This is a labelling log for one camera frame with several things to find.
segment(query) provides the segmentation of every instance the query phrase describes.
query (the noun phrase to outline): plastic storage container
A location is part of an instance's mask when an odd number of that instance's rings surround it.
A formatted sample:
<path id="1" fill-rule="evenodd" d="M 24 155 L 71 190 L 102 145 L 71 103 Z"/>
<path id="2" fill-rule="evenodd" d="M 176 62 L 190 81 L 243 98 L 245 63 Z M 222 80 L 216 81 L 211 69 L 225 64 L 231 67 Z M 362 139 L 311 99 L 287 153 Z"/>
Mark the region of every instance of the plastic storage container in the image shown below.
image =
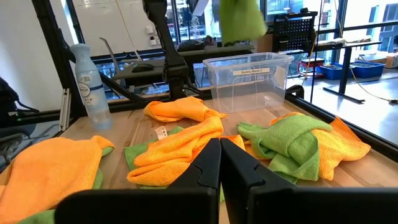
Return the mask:
<path id="1" fill-rule="evenodd" d="M 340 65 L 338 63 L 331 63 L 331 66 L 319 66 L 316 67 L 315 70 L 317 72 L 320 72 L 324 74 L 325 78 L 329 80 L 337 80 L 342 78 L 343 76 L 343 65 Z M 352 78 L 353 73 L 351 69 L 348 71 L 348 78 Z"/>
<path id="2" fill-rule="evenodd" d="M 357 78 L 379 77 L 384 69 L 384 64 L 373 62 L 353 62 L 351 65 Z"/>
<path id="3" fill-rule="evenodd" d="M 204 60 L 213 102 L 222 113 L 281 105 L 293 59 L 258 53 Z"/>

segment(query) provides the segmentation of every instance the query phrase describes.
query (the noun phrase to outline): small tag on cloth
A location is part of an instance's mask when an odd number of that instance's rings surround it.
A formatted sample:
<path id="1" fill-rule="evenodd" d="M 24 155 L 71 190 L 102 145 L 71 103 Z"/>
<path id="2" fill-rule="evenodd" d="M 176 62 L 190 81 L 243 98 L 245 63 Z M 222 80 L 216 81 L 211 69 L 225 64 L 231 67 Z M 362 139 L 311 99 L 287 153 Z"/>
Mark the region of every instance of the small tag on cloth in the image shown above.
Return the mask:
<path id="1" fill-rule="evenodd" d="M 163 138 L 167 137 L 167 131 L 164 126 L 161 126 L 157 129 L 155 129 L 155 132 L 157 134 L 157 139 L 162 140 Z"/>

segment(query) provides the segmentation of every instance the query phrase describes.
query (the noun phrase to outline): whiteboard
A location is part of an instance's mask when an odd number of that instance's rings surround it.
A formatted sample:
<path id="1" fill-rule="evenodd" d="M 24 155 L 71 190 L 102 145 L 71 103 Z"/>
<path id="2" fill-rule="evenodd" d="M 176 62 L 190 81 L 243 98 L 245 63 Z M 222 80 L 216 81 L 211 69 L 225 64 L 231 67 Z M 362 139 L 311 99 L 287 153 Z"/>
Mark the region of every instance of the whiteboard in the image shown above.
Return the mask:
<path id="1" fill-rule="evenodd" d="M 136 50 L 161 48 L 159 41 L 150 44 L 150 37 L 158 39 L 158 36 L 144 12 L 142 0 L 118 0 L 118 3 Z M 109 55 L 100 37 L 108 41 L 114 54 L 133 51 L 115 0 L 73 0 L 73 5 L 91 56 Z M 147 27 L 153 33 L 148 34 Z"/>

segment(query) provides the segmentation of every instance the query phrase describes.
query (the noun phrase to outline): orange microfiber cloth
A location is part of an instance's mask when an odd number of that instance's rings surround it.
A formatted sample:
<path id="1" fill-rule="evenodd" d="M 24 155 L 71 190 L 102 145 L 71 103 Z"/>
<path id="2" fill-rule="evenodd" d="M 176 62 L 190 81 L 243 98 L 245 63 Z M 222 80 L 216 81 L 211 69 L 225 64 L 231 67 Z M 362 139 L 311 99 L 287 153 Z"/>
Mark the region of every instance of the orange microfiber cloth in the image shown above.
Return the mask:
<path id="1" fill-rule="evenodd" d="M 271 121 L 271 125 L 288 116 L 304 115 L 292 112 Z M 345 123 L 336 117 L 330 123 L 332 132 L 315 129 L 312 133 L 318 139 L 320 150 L 319 176 L 326 180 L 333 180 L 334 169 L 341 161 L 355 161 L 364 157 L 371 147 L 363 143 Z"/>
<path id="2" fill-rule="evenodd" d="M 223 125 L 217 116 L 183 129 L 159 141 L 150 143 L 146 152 L 134 160 L 136 169 L 127 179 L 136 184 L 148 186 L 167 186 L 188 168 L 211 138 L 223 133 Z M 244 149 L 241 136 L 226 137 Z"/>
<path id="3" fill-rule="evenodd" d="M 100 136 L 74 141 L 53 138 L 22 151 L 14 160 L 0 198 L 0 223 L 15 223 L 93 188 L 103 154 L 113 144 Z"/>
<path id="4" fill-rule="evenodd" d="M 168 103 L 152 101 L 144 108 L 144 114 L 161 122 L 173 122 L 182 118 L 190 118 L 202 122 L 211 116 L 219 118 L 227 116 L 227 114 L 209 109 L 203 104 L 203 100 L 193 96 Z"/>

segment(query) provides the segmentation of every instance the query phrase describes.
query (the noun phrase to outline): clear plastic bin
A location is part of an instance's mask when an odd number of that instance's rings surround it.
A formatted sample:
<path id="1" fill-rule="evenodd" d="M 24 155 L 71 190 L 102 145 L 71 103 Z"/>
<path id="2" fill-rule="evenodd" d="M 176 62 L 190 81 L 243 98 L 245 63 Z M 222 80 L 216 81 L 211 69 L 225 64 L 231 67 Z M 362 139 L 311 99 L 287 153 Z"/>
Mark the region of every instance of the clear plastic bin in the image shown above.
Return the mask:
<path id="1" fill-rule="evenodd" d="M 258 53 L 204 60 L 213 102 L 222 113 L 281 105 L 293 59 Z"/>

